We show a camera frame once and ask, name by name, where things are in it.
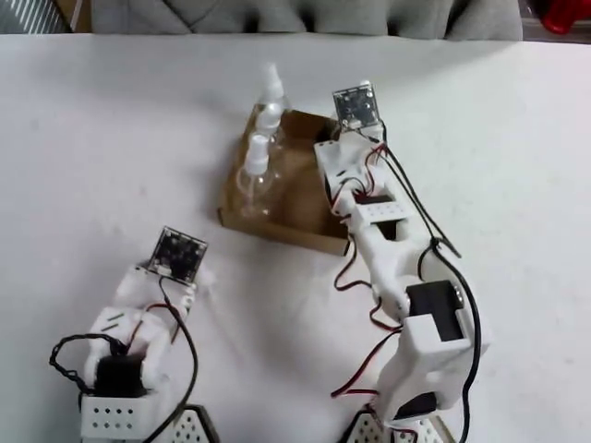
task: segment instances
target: white table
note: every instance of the white table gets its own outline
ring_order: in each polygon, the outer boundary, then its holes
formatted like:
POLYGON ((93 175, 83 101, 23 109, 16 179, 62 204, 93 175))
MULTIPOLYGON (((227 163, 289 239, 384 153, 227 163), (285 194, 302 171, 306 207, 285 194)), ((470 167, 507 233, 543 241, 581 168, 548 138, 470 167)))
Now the white table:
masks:
MULTIPOLYGON (((382 336, 369 294, 332 289, 342 258, 214 215, 268 59, 305 111, 330 114, 333 90, 375 83, 392 147, 464 252, 495 331, 471 441, 585 441, 591 48, 306 35, 0 37, 2 440, 76 441, 76 388, 47 365, 51 348, 87 330, 164 224, 211 244, 219 283, 189 320, 191 400, 222 441, 341 435, 364 399, 329 392, 382 336)), ((86 352, 63 361, 80 368, 86 352)), ((185 344, 170 366, 185 386, 185 344)), ((444 418, 457 435, 461 409, 444 418)))

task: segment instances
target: red object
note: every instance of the red object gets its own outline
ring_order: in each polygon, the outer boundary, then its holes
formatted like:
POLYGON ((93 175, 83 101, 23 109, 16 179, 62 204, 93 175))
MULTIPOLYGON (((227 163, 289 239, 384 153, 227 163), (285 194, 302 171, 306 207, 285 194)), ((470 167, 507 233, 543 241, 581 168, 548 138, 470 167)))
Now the red object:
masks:
POLYGON ((553 0, 542 24, 550 32, 566 34, 576 20, 591 16, 591 0, 553 0))

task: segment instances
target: gray chair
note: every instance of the gray chair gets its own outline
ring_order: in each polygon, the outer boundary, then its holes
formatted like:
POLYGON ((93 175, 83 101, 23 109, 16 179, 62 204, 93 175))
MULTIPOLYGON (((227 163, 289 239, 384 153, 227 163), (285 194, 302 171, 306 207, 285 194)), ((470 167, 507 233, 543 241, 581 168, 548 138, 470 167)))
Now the gray chair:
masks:
POLYGON ((326 32, 521 40, 517 0, 92 0, 100 33, 326 32))

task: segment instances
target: cardboard box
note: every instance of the cardboard box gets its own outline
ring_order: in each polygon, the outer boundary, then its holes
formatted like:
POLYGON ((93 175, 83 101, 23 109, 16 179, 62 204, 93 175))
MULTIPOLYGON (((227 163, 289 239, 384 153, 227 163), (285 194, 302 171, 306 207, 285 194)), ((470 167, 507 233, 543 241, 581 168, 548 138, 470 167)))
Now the cardboard box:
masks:
POLYGON ((271 219, 265 222, 245 219, 235 210, 239 198, 235 175, 244 162, 254 123, 253 112, 220 196, 218 216, 222 226, 276 242, 344 255, 348 247, 347 229, 330 212, 314 154, 314 143, 330 139, 336 122, 299 111, 283 117, 284 159, 288 167, 275 189, 271 219))

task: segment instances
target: white robotic arm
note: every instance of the white robotic arm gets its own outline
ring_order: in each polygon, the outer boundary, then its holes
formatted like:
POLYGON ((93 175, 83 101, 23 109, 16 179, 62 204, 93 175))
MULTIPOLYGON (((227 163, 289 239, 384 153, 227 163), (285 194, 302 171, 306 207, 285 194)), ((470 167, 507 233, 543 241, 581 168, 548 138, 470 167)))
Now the white robotic arm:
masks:
POLYGON ((334 97, 342 133, 315 151, 332 212, 368 266, 374 298, 404 326, 374 403, 383 423, 400 427, 454 406, 491 334, 477 313, 475 328, 472 284, 452 246, 438 238, 404 171, 392 165, 373 88, 366 83, 334 97))
POLYGON ((218 441, 205 409, 186 402, 197 367, 181 401, 178 387, 163 372, 179 328, 194 349, 183 327, 196 295, 207 290, 197 274, 206 248, 164 228, 150 261, 127 271, 90 332, 63 339, 54 349, 50 365, 80 388, 84 443, 170 443, 181 441, 181 432, 182 441, 218 441), (90 354, 79 377, 56 357, 65 342, 84 339, 91 339, 90 354))

